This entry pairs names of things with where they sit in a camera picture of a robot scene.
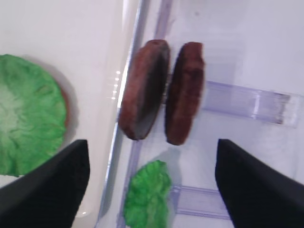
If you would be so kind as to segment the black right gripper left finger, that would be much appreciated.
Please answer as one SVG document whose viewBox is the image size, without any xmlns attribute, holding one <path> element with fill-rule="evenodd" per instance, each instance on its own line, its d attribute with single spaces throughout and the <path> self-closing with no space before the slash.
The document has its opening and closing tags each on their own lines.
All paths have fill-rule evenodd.
<svg viewBox="0 0 304 228">
<path fill-rule="evenodd" d="M 87 140 L 76 140 L 0 189 L 2 228 L 70 228 L 90 177 Z"/>
</svg>

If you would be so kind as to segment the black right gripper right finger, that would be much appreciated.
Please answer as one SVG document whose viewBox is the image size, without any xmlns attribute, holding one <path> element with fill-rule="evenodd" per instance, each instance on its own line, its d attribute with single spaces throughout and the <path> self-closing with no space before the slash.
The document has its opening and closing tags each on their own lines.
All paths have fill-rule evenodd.
<svg viewBox="0 0 304 228">
<path fill-rule="evenodd" d="M 304 226 L 304 186 L 231 140 L 218 141 L 215 179 L 234 227 Z"/>
</svg>

